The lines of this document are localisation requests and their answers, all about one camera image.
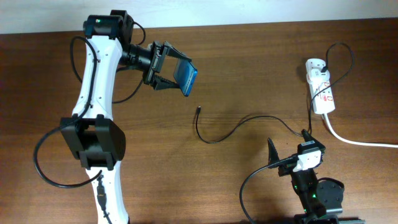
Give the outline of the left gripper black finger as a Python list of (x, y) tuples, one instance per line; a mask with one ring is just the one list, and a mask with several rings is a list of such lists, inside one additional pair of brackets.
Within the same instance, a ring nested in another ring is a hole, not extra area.
[(183, 52), (177, 50), (174, 46), (172, 46), (167, 41), (164, 42), (164, 50), (165, 50), (166, 56), (174, 57), (174, 58), (178, 58), (178, 59), (182, 59), (182, 60), (187, 60), (189, 62), (192, 61), (192, 59), (190, 57), (188, 57)]
[(154, 75), (154, 79), (152, 82), (152, 87), (154, 90), (165, 90), (169, 88), (180, 88), (178, 83), (175, 83), (171, 80), (163, 78), (158, 75)]

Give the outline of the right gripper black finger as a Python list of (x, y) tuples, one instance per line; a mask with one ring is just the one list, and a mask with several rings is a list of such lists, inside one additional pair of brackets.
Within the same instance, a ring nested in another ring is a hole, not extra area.
[(268, 144), (268, 164), (271, 165), (279, 161), (279, 155), (271, 138), (267, 139), (267, 144)]
[(326, 149), (326, 147), (321, 142), (316, 140), (307, 130), (305, 130), (305, 129), (302, 130), (302, 136), (303, 136), (303, 138), (305, 140), (305, 142), (302, 143), (302, 146), (305, 146), (305, 147), (308, 146), (308, 147), (312, 147), (312, 148), (317, 147), (319, 149)]

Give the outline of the blue screen Galaxy smartphone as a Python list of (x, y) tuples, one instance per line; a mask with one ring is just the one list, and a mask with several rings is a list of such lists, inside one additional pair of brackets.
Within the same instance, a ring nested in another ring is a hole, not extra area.
[(192, 62), (182, 59), (178, 60), (174, 71), (174, 79), (184, 96), (189, 96), (197, 74), (198, 70)]

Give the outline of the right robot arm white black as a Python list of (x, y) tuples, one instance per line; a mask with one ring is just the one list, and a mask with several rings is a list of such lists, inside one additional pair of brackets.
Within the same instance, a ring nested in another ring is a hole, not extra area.
[(306, 130), (302, 131), (304, 142), (297, 146), (297, 152), (280, 159), (271, 139), (268, 165), (277, 168), (279, 176), (289, 175), (294, 192), (298, 195), (304, 213), (294, 216), (295, 223), (365, 223), (359, 218), (340, 219), (343, 213), (344, 183), (329, 177), (318, 178), (315, 168), (323, 162), (326, 147)]

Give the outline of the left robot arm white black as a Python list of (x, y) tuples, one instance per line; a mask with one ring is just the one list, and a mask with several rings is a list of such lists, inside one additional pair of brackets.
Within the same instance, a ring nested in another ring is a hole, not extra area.
[(121, 70), (142, 71), (142, 82), (155, 90), (192, 90), (198, 71), (190, 57), (170, 43), (147, 48), (131, 42), (136, 22), (127, 11), (90, 15), (83, 23), (86, 64), (72, 117), (62, 118), (62, 136), (80, 161), (93, 187), (98, 223), (129, 223), (121, 189), (124, 132), (113, 121), (113, 90)]

